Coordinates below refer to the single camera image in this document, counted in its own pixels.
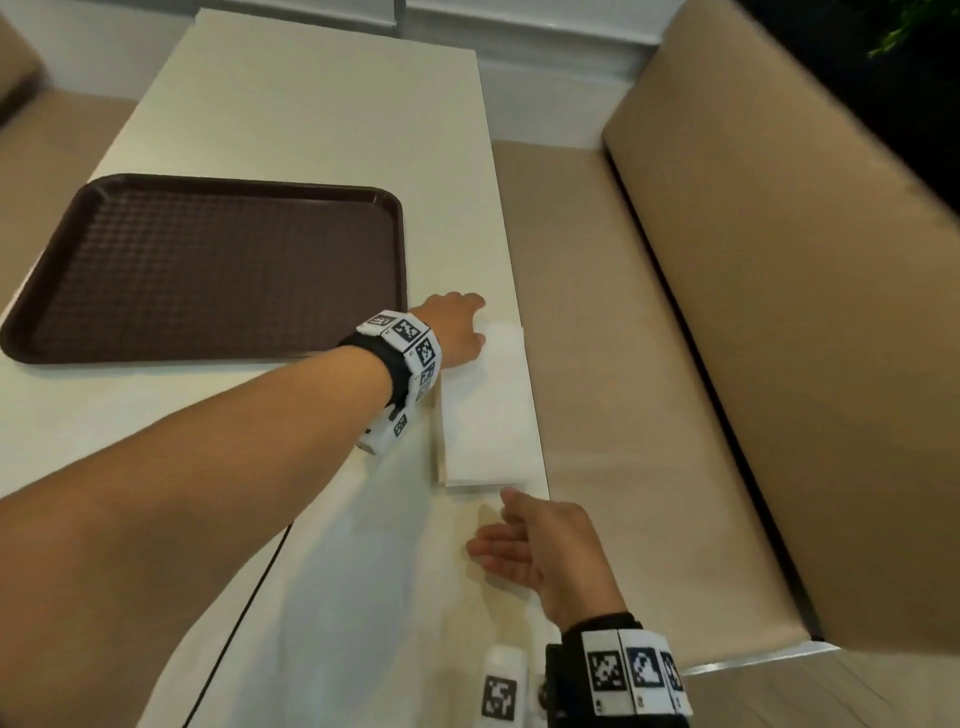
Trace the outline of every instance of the beige cushion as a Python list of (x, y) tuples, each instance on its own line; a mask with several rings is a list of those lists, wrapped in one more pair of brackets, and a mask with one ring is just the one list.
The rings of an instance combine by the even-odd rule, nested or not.
[(133, 106), (50, 90), (0, 129), (0, 307), (27, 275)]
[(40, 62), (0, 13), (0, 101), (40, 70)]
[(730, 0), (606, 140), (822, 618), (960, 651), (960, 225)]
[(684, 665), (807, 639), (605, 159), (493, 156), (551, 497)]

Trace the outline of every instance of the hand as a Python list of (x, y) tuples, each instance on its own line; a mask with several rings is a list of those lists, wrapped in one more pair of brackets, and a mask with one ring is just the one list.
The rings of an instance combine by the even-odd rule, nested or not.
[(478, 293), (448, 293), (431, 296), (410, 313), (433, 329), (444, 354), (444, 369), (473, 361), (487, 341), (473, 331), (473, 314), (487, 305)]
[(467, 542), (467, 553), (484, 571), (534, 590), (562, 632), (585, 619), (627, 611), (583, 508), (516, 488), (504, 488), (500, 497), (506, 523), (481, 526)]

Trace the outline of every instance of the stack of napkins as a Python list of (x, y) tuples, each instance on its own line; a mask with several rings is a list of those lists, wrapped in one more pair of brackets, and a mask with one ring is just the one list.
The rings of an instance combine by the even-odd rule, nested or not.
[(440, 479), (449, 488), (521, 485), (541, 472), (523, 329), (481, 324), (476, 361), (440, 377)]

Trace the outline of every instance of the tray rim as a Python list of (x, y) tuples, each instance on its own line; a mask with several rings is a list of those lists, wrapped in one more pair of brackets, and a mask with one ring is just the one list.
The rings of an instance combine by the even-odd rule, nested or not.
[[(43, 252), (37, 257), (36, 262), (34, 263), (33, 268), (30, 270), (30, 274), (26, 277), (26, 280), (22, 283), (19, 291), (15, 294), (16, 298), (13, 300), (10, 310), (7, 313), (7, 316), (4, 318), (2, 324), (0, 324), (0, 351), (8, 356), (11, 360), (19, 362), (20, 364), (29, 364), (33, 366), (41, 367), (69, 367), (69, 366), (120, 366), (120, 365), (132, 365), (132, 364), (144, 364), (144, 365), (163, 365), (163, 364), (217, 364), (217, 363), (242, 363), (242, 362), (270, 362), (270, 361), (282, 361), (290, 359), (300, 359), (310, 356), (315, 353), (319, 353), (323, 350), (317, 350), (312, 352), (302, 352), (302, 351), (290, 351), (290, 352), (277, 352), (276, 354), (255, 354), (252, 356), (245, 357), (227, 357), (227, 358), (193, 358), (193, 359), (153, 359), (153, 358), (112, 358), (110, 360), (103, 359), (83, 359), (78, 357), (69, 357), (69, 358), (51, 358), (49, 356), (35, 356), (32, 352), (28, 351), (25, 348), (19, 348), (17, 346), (16, 335), (18, 333), (18, 318), (24, 315), (30, 310), (30, 304), (33, 302), (33, 298), (40, 295), (41, 288), (43, 286), (43, 277), (44, 277), (44, 268), (51, 264), (51, 260), (55, 260), (57, 255), (62, 252), (62, 248), (65, 248), (71, 245), (74, 241), (71, 239), (71, 236), (68, 234), (71, 232), (72, 223), (71, 218), (77, 211), (84, 205), (89, 203), (89, 196), (91, 192), (95, 192), (100, 195), (100, 197), (105, 200), (108, 197), (108, 191), (105, 188), (109, 188), (112, 185), (120, 184), (129, 184), (130, 181), (133, 182), (180, 182), (187, 184), (226, 184), (237, 187), (245, 186), (267, 186), (275, 189), (286, 189), (290, 191), (303, 190), (303, 191), (312, 191), (314, 193), (327, 191), (348, 191), (348, 192), (366, 192), (374, 196), (374, 200), (370, 201), (369, 204), (376, 205), (379, 207), (386, 207), (382, 202), (379, 201), (380, 198), (383, 200), (389, 201), (392, 206), (396, 208), (396, 215), (388, 210), (388, 214), (395, 220), (395, 249), (396, 249), (396, 270), (397, 270), (397, 298), (400, 302), (400, 309), (403, 311), (407, 310), (408, 301), (407, 301), (407, 267), (406, 267), (406, 240), (405, 240), (405, 230), (404, 230), (404, 221), (403, 221), (403, 204), (393, 192), (383, 189), (382, 187), (376, 187), (372, 185), (355, 185), (355, 184), (323, 184), (323, 183), (314, 183), (314, 182), (284, 182), (279, 180), (242, 180), (236, 178), (225, 178), (225, 177), (187, 177), (181, 175), (152, 175), (152, 174), (142, 174), (138, 172), (119, 172), (111, 175), (104, 175), (103, 177), (98, 177), (94, 180), (86, 182), (84, 185), (79, 187), (74, 193), (73, 197), (70, 199), (69, 205), (63, 212), (63, 215), (60, 218), (60, 221), (57, 223), (57, 227), (54, 229), (54, 232), (51, 234), (50, 239), (47, 241), (46, 246), (43, 249)], [(196, 192), (195, 194), (203, 195), (202, 192)], [(270, 196), (265, 195), (247, 195), (248, 197), (255, 197), (259, 199), (271, 199)], [(285, 199), (302, 199), (309, 200), (315, 199), (319, 200), (320, 198), (308, 198), (308, 197), (297, 197), (296, 195), (291, 195)]]

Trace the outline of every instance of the tabletop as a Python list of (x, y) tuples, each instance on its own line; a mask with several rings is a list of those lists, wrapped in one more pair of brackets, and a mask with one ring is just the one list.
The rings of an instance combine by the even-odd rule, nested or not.
[[(488, 320), (519, 322), (470, 51), (204, 10), (94, 178), (123, 172), (382, 187), (403, 205), (411, 304), (476, 290)], [(271, 366), (0, 356), (0, 495)], [(537, 598), (463, 553), (498, 498), (436, 485), (431, 425), (382, 460), (356, 451), (294, 523), (191, 726), (467, 725), (491, 644), (542, 672), (557, 635)], [(528, 490), (547, 497), (542, 468)], [(188, 633), (141, 726), (191, 715), (279, 539)]]

